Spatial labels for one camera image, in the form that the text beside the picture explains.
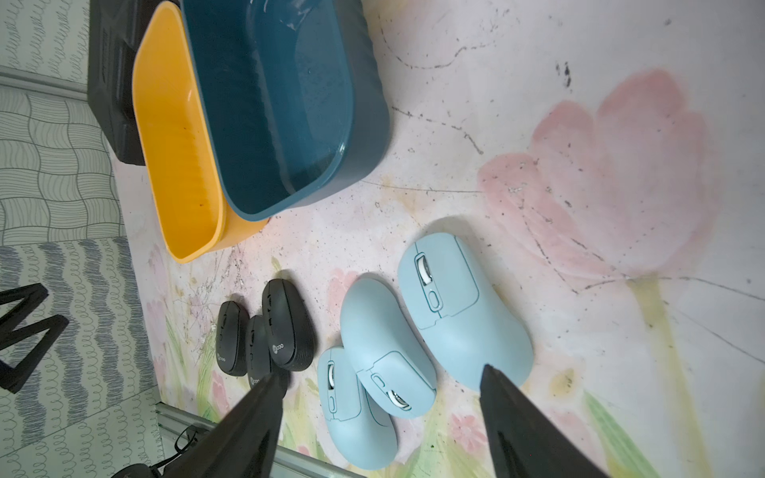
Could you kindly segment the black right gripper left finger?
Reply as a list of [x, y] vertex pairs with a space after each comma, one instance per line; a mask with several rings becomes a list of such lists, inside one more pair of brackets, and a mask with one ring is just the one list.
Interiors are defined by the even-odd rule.
[[268, 477], [274, 463], [285, 388], [269, 374], [191, 451], [169, 466], [165, 477]]

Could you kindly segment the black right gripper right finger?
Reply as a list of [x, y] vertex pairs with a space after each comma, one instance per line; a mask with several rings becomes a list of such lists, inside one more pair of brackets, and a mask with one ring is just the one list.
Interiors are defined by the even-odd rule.
[[607, 477], [490, 364], [483, 369], [479, 401], [496, 476]]

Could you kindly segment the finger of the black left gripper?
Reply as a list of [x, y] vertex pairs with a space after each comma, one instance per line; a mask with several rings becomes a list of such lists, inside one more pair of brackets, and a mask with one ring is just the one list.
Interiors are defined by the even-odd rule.
[[62, 315], [54, 315], [34, 324], [21, 324], [48, 298], [48, 289], [41, 283], [17, 287], [1, 292], [1, 304], [14, 306], [1, 317], [1, 348], [5, 350], [35, 335], [45, 333], [33, 349], [47, 352], [65, 331], [70, 321]]

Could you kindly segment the black mouse blue mice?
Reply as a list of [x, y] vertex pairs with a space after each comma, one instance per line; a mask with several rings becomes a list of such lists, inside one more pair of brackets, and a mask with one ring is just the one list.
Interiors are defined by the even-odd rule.
[[270, 280], [262, 306], [272, 360], [289, 372], [307, 370], [316, 353], [315, 330], [297, 287], [289, 280]]

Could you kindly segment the large light blue mouse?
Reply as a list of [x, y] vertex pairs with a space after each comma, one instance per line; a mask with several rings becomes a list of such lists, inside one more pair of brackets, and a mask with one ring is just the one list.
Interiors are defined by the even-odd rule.
[[464, 241], [445, 232], [420, 238], [400, 260], [398, 284], [426, 346], [457, 382], [477, 392], [489, 364], [512, 384], [525, 384], [534, 364], [531, 338]]

